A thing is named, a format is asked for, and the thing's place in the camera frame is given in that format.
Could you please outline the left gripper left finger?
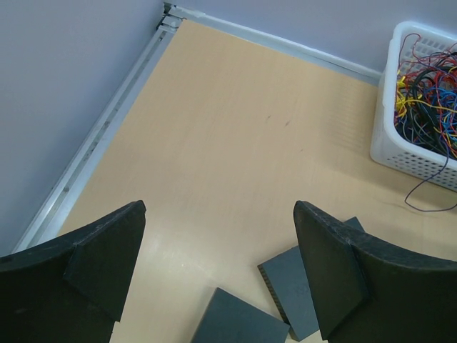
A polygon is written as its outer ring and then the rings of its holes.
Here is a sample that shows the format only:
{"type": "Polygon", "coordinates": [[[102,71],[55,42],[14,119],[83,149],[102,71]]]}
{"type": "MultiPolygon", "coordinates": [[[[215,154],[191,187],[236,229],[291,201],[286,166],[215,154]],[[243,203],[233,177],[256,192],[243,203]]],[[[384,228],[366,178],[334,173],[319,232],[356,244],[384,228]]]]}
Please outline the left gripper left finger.
{"type": "Polygon", "coordinates": [[[143,201],[1,258],[2,342],[109,342],[146,226],[143,201]]]}

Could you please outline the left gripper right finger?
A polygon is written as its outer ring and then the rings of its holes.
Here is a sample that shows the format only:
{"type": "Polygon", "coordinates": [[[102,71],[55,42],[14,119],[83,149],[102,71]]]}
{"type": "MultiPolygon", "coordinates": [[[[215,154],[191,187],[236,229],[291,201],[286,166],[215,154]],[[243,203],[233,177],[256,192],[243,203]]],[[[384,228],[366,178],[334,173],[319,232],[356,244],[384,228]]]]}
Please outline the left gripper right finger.
{"type": "Polygon", "coordinates": [[[293,220],[327,342],[454,342],[456,263],[354,229],[309,202],[293,220]]]}

